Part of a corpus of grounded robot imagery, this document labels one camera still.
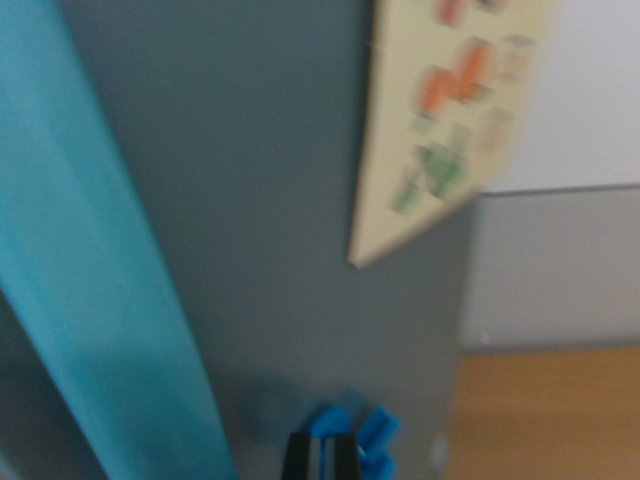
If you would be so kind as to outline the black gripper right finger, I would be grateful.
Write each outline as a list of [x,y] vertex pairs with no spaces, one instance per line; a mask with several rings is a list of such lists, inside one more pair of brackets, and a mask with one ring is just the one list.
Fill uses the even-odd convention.
[[325,480],[360,480],[359,447],[354,434],[338,434],[325,442]]

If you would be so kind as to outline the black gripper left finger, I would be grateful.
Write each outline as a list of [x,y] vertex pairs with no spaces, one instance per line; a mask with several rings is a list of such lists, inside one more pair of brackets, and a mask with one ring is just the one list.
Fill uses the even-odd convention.
[[289,436],[282,480],[320,480],[322,475],[322,443],[308,432]]

